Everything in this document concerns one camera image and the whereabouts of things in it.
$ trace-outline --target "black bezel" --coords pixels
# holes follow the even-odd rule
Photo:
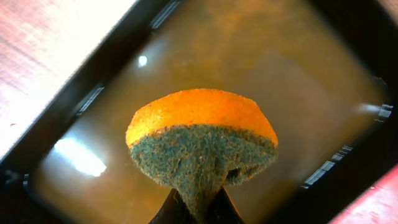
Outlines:
[[[116,75],[153,31],[152,21],[170,0],[140,0],[105,38],[100,47],[77,71],[37,121],[0,163],[2,213],[7,216],[38,213],[41,220],[67,222],[43,208],[27,194],[29,174],[52,146],[78,118],[91,96]],[[389,105],[398,99],[395,74],[398,74],[398,30],[390,16],[375,0],[311,0],[314,8],[339,33],[375,77],[387,85]],[[299,190],[277,208],[267,223],[326,223],[398,163],[394,150],[397,116],[371,130],[354,144],[354,150],[310,189]],[[9,174],[19,178],[12,184]],[[19,209],[21,213],[10,212]]]

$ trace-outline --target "orange sponge layer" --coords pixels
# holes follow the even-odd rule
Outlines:
[[[142,137],[174,125],[214,124],[248,129],[269,138],[277,136],[256,102],[221,90],[185,90],[165,96],[138,110],[126,132],[133,146]]]

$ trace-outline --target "gray-green sponge layer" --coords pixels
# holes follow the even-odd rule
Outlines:
[[[277,157],[268,138],[211,124],[176,125],[133,145],[131,157],[158,184],[177,189],[199,223],[214,195],[264,170]]]

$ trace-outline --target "sponge piece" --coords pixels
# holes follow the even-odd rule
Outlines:
[[[182,91],[141,108],[126,142],[140,170],[176,188],[199,223],[222,186],[277,157],[275,132],[255,102],[219,90]]]

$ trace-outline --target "pink surface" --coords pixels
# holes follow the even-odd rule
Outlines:
[[[331,222],[353,223],[398,223],[398,165]]]

